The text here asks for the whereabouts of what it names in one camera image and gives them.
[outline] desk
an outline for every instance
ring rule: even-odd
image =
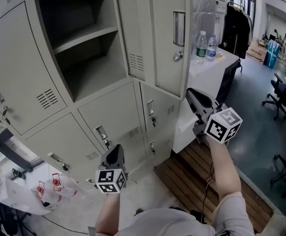
[[[238,62],[239,57],[223,49],[217,48],[223,54],[222,58],[207,61],[203,65],[195,62],[195,56],[191,56],[189,78],[187,88],[194,88],[206,92],[216,98],[221,87],[225,70]],[[198,117],[193,114],[187,99],[180,103],[178,120],[173,140],[172,149],[178,153],[196,137],[192,131]]]

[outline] locker vent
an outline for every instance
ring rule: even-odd
[[[168,108],[167,115],[169,116],[173,111],[174,111],[174,105],[172,105],[170,108]]]
[[[57,97],[51,89],[45,91],[36,98],[44,109],[49,108],[51,105],[54,105],[56,102],[58,102]]]
[[[144,71],[143,57],[135,54],[129,54],[130,66],[133,69]]]
[[[97,152],[93,152],[92,154],[89,154],[89,155],[87,155],[86,157],[87,157],[87,159],[88,160],[93,160],[94,158],[96,158],[96,157],[98,157],[99,156],[99,154],[97,153]]]
[[[130,137],[134,137],[135,135],[139,134],[139,127],[136,127],[135,129],[131,130],[128,134]]]

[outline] gray locker cabinet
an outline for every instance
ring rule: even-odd
[[[0,18],[0,118],[22,135],[66,107],[36,46],[25,3]]]
[[[157,166],[170,157],[180,101],[143,83],[140,84],[146,121],[148,158]]]
[[[184,99],[192,45],[192,0],[118,0],[118,7],[129,76]],[[174,60],[179,52],[183,56]]]
[[[107,150],[104,140],[110,146],[122,145],[127,172],[146,161],[133,82],[84,105],[79,111],[103,148]],[[96,131],[100,126],[106,138]]]
[[[44,161],[60,170],[61,163],[56,159],[62,159],[69,169],[66,174],[73,179],[81,182],[88,178],[95,179],[101,154],[71,113],[28,138],[27,145]]]

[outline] locker shelf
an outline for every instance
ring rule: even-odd
[[[88,41],[90,39],[105,35],[110,32],[117,31],[117,26],[107,26],[107,25],[90,25],[82,29],[76,30],[66,37],[60,39],[55,44],[54,54],[60,53],[67,50],[75,45],[81,44],[82,42]]]
[[[107,56],[83,61],[63,75],[75,102],[126,78],[125,69]]]

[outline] wooden pallet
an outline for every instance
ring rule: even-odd
[[[190,211],[202,211],[205,196],[205,179],[210,176],[212,158],[204,144],[192,142],[180,153],[155,168],[155,172],[167,188]],[[273,210],[241,179],[242,195],[246,201],[247,214],[257,233],[261,233]],[[204,202],[205,221],[211,223],[212,213],[219,203],[216,182],[209,182]]]

